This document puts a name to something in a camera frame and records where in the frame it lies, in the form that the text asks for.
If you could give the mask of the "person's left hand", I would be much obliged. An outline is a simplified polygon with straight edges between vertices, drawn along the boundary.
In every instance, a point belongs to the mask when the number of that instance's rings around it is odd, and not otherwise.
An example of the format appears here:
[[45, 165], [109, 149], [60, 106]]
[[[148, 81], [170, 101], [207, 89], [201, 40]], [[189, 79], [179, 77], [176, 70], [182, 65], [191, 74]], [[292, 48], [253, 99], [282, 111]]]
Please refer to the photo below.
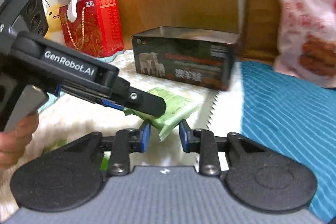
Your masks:
[[33, 133], [39, 125], [37, 111], [23, 118], [16, 128], [8, 133], [1, 132], [0, 164], [1, 170], [6, 170], [16, 165], [25, 154], [26, 147], [33, 138]]

